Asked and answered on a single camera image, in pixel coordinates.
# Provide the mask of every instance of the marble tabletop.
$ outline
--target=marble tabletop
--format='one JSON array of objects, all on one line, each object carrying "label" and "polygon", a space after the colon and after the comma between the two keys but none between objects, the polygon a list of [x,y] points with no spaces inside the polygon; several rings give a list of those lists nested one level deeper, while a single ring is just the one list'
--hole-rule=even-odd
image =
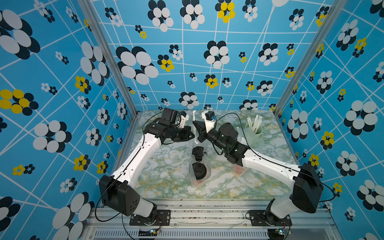
[{"label": "marble tabletop", "polygon": [[[158,112],[142,112],[131,151],[142,136],[142,125]],[[202,110],[195,112],[196,120],[202,121],[202,112]],[[255,150],[283,162],[295,163],[272,111],[218,110],[214,112],[217,118],[226,113],[237,113],[242,120],[243,127],[245,127],[248,116],[254,118],[257,114],[261,115],[263,117],[261,125],[263,132],[259,138],[264,144],[255,148]],[[192,110],[188,110],[186,113],[189,115],[186,125],[193,126]],[[229,114],[217,123],[217,129],[226,122],[230,122],[235,128],[240,127],[237,116]],[[289,191],[289,188],[282,182],[255,169],[247,169],[239,176],[233,170],[233,164],[224,155],[217,155],[212,145],[206,142],[208,141],[204,142],[206,144],[204,151],[207,152],[207,155],[204,155],[203,160],[210,163],[211,176],[202,186],[195,188],[189,180],[189,163],[194,144],[194,141],[190,140],[188,142],[162,145],[157,149],[139,176],[135,186],[136,192],[146,199],[270,200]]]}]

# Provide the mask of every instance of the black cable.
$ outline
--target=black cable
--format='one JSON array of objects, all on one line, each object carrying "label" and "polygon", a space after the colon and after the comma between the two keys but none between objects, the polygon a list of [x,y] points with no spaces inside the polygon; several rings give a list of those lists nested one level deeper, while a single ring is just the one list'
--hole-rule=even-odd
[{"label": "black cable", "polygon": [[125,232],[128,234],[128,236],[129,236],[132,240],[135,240],[133,237],[131,237],[131,235],[129,235],[129,233],[128,233],[127,230],[125,229],[124,222],[123,222],[123,220],[122,220],[122,214],[121,214],[121,222],[122,222],[122,226],[124,227],[124,230],[125,230]]},{"label": "black cable", "polygon": [[212,146],[213,146],[215,152],[216,152],[218,155],[220,155],[220,156],[223,155],[224,150],[221,150],[221,154],[219,154],[218,151],[217,151],[216,148],[215,148],[215,145],[214,145],[213,143],[212,143]]},{"label": "black cable", "polygon": [[[227,113],[227,114],[225,114],[225,115],[223,115],[221,118],[219,118],[217,121],[216,121],[216,123],[220,120],[220,119],[222,119],[224,116],[226,116],[226,115],[228,115],[228,114],[235,114],[236,116],[237,116],[237,118],[239,119],[239,122],[240,122],[240,126],[241,126],[241,130],[243,131],[243,135],[244,135],[244,139],[245,139],[245,142],[247,143],[247,145],[249,146],[249,144],[248,144],[248,141],[247,141],[247,138],[245,137],[245,133],[244,133],[244,129],[243,129],[243,124],[241,123],[241,120],[240,120],[240,117],[239,117],[239,115],[237,115],[236,113]],[[313,180],[315,180],[315,181],[317,181],[317,182],[319,182],[319,183],[321,183],[322,185],[324,185],[324,186],[326,186],[327,188],[329,188],[330,190],[331,190],[331,192],[332,192],[332,194],[333,194],[333,198],[332,199],[329,199],[329,200],[324,200],[324,201],[319,201],[319,202],[327,202],[327,201],[332,201],[334,198],[335,198],[335,194],[334,194],[334,192],[333,192],[333,189],[331,189],[330,187],[328,187],[326,184],[324,184],[324,183],[322,183],[321,181],[319,181],[319,180],[317,180],[317,179],[315,179],[313,176],[311,176],[311,175],[309,175],[309,174],[306,174],[306,173],[303,173],[303,172],[300,172],[300,171],[297,171],[297,170],[295,170],[295,169],[292,169],[292,168],[290,168],[290,167],[287,167],[287,166],[284,166],[284,165],[281,165],[281,164],[278,164],[278,163],[275,163],[275,162],[273,162],[273,161],[270,161],[270,160],[268,160],[268,159],[265,159],[265,158],[263,158],[263,157],[261,157],[259,154],[257,154],[250,146],[249,146],[249,148],[251,149],[251,151],[254,153],[254,154],[256,154],[259,158],[262,158],[262,159],[264,159],[264,160],[266,160],[266,161],[268,161],[268,162],[271,162],[271,163],[274,163],[274,164],[276,164],[276,165],[279,165],[279,166],[281,166],[281,167],[285,167],[285,168],[288,168],[288,169],[290,169],[291,171],[295,171],[295,172],[298,172],[298,173],[301,173],[301,174],[304,174],[304,175],[307,175],[307,176],[309,176],[309,177],[311,177]]]},{"label": "black cable", "polygon": [[289,226],[287,236],[285,236],[284,240],[287,239],[290,230],[291,230],[291,226]]}]

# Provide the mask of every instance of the black bracket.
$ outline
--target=black bracket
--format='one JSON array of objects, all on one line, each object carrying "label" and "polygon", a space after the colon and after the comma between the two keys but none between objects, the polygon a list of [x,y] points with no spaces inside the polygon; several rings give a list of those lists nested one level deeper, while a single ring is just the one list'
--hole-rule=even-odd
[{"label": "black bracket", "polygon": [[169,226],[169,220],[170,220],[170,210],[157,210],[155,221],[152,224],[147,224],[145,221],[143,221],[143,217],[139,215],[131,215],[131,220],[129,221],[130,226],[159,226],[159,219],[157,217],[160,217],[162,219],[162,222],[160,224],[162,226]]},{"label": "black bracket", "polygon": [[[267,223],[266,218],[264,216],[265,210],[249,210],[247,212],[246,218],[251,221],[251,224],[253,227],[262,226],[262,227],[268,227],[272,226]],[[292,221],[289,215],[287,215],[285,218],[281,219],[279,222],[275,224],[277,227],[284,227],[284,226],[292,226]]]}]

